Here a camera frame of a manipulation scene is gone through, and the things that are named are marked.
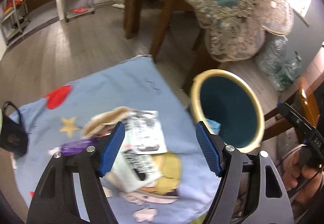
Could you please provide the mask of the green white paper box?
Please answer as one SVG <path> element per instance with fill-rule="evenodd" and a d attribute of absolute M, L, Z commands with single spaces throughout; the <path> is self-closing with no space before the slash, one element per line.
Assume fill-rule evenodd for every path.
<path fill-rule="evenodd" d="M 167 147 L 156 110 L 131 110 L 123 120 L 125 138 L 107 180 L 124 193 L 151 187 L 162 173 L 153 156 L 165 154 Z"/>

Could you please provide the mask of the purple small bottle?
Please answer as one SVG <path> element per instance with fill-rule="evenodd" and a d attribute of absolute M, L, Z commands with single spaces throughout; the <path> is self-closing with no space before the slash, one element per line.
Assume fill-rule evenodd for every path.
<path fill-rule="evenodd" d="M 98 138 L 87 138 L 76 142 L 65 143 L 60 147 L 60 152 L 65 156 L 75 155 L 81 153 L 88 146 L 95 146 L 98 141 Z"/>

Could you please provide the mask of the orange wooden chair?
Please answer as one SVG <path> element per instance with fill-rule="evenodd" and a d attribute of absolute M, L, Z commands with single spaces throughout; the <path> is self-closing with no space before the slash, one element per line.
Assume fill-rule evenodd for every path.
<path fill-rule="evenodd" d="M 298 81 L 298 88 L 284 102 L 294 108 L 298 114 L 308 120 L 310 125 L 317 126 L 320 120 L 320 114 L 323 110 L 321 103 L 323 93 L 323 76 L 321 75 L 313 83 L 310 83 L 306 77 L 301 77 Z M 276 120 L 270 125 L 265 126 L 263 141 L 271 139 L 281 133 L 288 131 L 293 126 L 279 113 L 275 107 L 265 114 L 264 119 L 268 121 L 271 118 Z"/>

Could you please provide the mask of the light blue cartoon cushion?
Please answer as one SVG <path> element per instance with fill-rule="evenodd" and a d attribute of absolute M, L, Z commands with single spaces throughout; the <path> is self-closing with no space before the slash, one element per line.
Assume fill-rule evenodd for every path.
<path fill-rule="evenodd" d="M 14 172 L 29 223 L 191 223 L 220 183 L 149 57 L 73 81 L 11 117 L 29 138 Z"/>

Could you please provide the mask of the clear water bottle pack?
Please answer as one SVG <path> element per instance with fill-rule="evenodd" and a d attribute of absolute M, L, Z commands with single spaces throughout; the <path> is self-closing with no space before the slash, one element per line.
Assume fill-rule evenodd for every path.
<path fill-rule="evenodd" d="M 302 66 L 302 58 L 296 51 L 292 58 L 286 59 L 287 44 L 286 36 L 269 34 L 255 57 L 256 65 L 278 92 L 283 92 L 295 82 Z"/>

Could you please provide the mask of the teal bin with yellow rim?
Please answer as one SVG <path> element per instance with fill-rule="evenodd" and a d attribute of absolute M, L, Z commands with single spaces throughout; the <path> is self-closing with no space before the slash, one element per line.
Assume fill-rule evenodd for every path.
<path fill-rule="evenodd" d="M 195 76 L 191 87 L 190 111 L 193 120 L 218 122 L 218 136 L 242 153 L 260 147 L 265 131 L 261 104 L 248 84 L 239 76 L 212 69 Z"/>

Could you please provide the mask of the black mug white inside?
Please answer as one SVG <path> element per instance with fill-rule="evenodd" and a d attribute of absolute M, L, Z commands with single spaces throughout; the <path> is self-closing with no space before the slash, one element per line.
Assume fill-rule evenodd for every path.
<path fill-rule="evenodd" d="M 5 113 L 10 106 L 17 112 L 18 122 Z M 6 101 L 1 109 L 1 148 L 22 157 L 28 151 L 28 143 L 29 137 L 25 131 L 21 112 L 11 101 Z"/>

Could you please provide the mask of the wooden dining chair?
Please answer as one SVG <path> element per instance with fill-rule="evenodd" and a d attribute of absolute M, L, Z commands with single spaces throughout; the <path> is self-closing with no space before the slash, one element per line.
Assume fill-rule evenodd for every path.
<path fill-rule="evenodd" d="M 186 15 L 193 15 L 194 8 L 184 0 L 157 0 L 161 2 L 156 30 L 151 42 L 149 53 L 154 61 L 165 40 L 167 30 L 171 25 L 173 12 L 184 12 Z M 126 39 L 133 38 L 140 28 L 141 10 L 143 0 L 125 0 L 124 30 Z"/>

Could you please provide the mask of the metal kitchen shelf rack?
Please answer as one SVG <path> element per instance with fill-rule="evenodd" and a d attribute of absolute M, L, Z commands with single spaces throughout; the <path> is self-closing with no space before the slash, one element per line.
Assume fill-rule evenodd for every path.
<path fill-rule="evenodd" d="M 30 23 L 29 11 L 25 0 L 1 0 L 1 32 L 6 45 Z"/>

